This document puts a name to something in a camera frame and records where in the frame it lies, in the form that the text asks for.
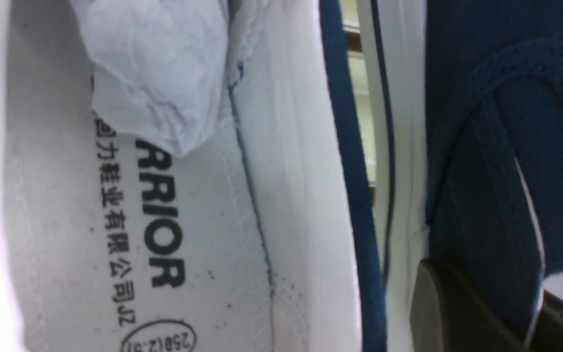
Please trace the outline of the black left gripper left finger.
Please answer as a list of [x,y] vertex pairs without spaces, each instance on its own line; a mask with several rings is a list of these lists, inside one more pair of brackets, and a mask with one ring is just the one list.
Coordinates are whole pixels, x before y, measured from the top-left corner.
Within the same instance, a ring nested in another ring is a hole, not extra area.
[[416,272],[410,326],[416,352],[524,352],[453,265],[422,259]]

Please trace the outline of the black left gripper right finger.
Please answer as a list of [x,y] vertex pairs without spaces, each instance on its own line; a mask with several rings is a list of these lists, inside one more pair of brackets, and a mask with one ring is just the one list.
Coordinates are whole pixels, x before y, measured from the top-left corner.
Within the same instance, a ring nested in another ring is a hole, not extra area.
[[544,292],[543,305],[530,343],[532,352],[563,352],[563,299]]

